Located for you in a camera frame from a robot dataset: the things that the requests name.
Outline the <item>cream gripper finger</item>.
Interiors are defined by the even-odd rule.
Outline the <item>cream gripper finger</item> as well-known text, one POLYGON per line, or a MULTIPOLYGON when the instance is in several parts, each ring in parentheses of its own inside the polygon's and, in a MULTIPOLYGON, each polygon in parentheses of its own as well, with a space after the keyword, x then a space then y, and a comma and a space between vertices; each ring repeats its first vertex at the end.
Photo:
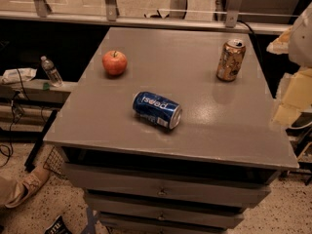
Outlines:
POLYGON ((281 126, 292 125, 312 105, 312 68, 300 67, 285 74, 280 81, 272 121, 281 126))
POLYGON ((287 54, 289 52, 291 31, 291 27, 284 31, 278 38, 267 46, 266 51, 275 55, 287 54))

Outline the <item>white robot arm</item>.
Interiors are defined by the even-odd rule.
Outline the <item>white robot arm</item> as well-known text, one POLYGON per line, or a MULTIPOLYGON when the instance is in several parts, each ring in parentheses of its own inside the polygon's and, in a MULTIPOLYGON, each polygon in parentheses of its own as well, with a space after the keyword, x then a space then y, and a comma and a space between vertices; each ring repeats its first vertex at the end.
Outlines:
POLYGON ((312 3, 293 25, 271 42, 266 51, 287 54, 289 60, 300 66, 289 79, 279 85, 281 95, 272 121, 282 126, 292 125, 312 104, 312 3))

